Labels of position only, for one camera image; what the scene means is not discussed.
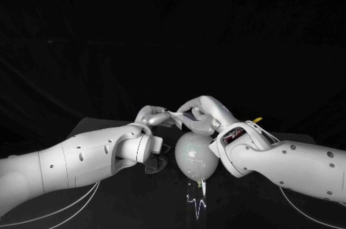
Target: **yellow cap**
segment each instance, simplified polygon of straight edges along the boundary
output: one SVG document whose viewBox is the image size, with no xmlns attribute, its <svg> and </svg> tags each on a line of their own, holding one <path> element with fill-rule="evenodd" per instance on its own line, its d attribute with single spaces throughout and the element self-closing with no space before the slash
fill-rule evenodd
<svg viewBox="0 0 346 229">
<path fill-rule="evenodd" d="M 253 123 L 257 123 L 260 120 L 262 120 L 262 118 L 257 117 L 252 122 L 253 122 Z"/>
</svg>

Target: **robot forearm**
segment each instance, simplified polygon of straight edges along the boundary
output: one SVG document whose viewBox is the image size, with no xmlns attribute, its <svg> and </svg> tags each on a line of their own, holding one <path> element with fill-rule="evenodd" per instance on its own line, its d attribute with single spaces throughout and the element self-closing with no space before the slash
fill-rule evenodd
<svg viewBox="0 0 346 229">
<path fill-rule="evenodd" d="M 77 134 L 41 151 L 1 159 L 0 217 L 31 198 L 87 186 L 144 163 L 151 152 L 159 153 L 161 145 L 149 128 L 131 123 Z"/>
<path fill-rule="evenodd" d="M 239 144 L 230 160 L 239 170 L 259 172 L 279 187 L 346 203 L 344 151 L 293 141 L 280 141 L 267 150 Z"/>
</svg>

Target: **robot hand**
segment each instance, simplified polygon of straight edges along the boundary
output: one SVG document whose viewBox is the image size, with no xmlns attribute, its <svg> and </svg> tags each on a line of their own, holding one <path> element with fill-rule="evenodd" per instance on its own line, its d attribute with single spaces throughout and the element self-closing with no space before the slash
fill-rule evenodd
<svg viewBox="0 0 346 229">
<path fill-rule="evenodd" d="M 164 112 L 165 108 L 159 106 L 145 105 L 138 111 L 133 122 L 145 126 L 161 126 L 169 128 L 174 125 L 171 116 Z"/>
<path fill-rule="evenodd" d="M 220 133 L 229 125 L 237 122 L 227 108 L 211 96 L 201 95 L 188 100 L 177 112 L 185 112 L 190 108 L 195 121 L 184 115 L 178 115 L 175 118 L 201 136 L 210 136 L 214 130 Z"/>
</svg>

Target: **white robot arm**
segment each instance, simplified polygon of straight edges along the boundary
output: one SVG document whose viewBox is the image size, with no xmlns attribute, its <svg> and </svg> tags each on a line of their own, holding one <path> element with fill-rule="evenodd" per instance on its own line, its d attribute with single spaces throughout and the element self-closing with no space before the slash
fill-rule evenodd
<svg viewBox="0 0 346 229">
<path fill-rule="evenodd" d="M 0 218 L 31 198 L 87 186 L 144 163 L 149 153 L 158 154 L 162 139 L 152 136 L 149 126 L 174 124 L 162 111 L 145 106 L 133 123 L 80 133 L 44 150 L 0 159 Z"/>
<path fill-rule="evenodd" d="M 218 134 L 208 148 L 236 178 L 256 171 L 279 187 L 314 198 L 346 203 L 344 151 L 293 141 L 278 141 L 252 121 L 239 122 L 210 96 L 190 100 L 178 111 L 184 112 L 190 108 L 195 121 L 184 116 L 177 119 L 197 134 L 210 135 L 216 129 Z"/>
</svg>

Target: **black curtain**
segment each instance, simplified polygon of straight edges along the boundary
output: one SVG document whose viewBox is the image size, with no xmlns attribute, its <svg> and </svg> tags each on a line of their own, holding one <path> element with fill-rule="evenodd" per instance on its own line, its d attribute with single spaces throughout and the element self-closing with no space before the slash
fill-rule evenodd
<svg viewBox="0 0 346 229">
<path fill-rule="evenodd" d="M 213 96 L 344 148 L 344 0 L 0 0 L 1 141 Z"/>
</svg>

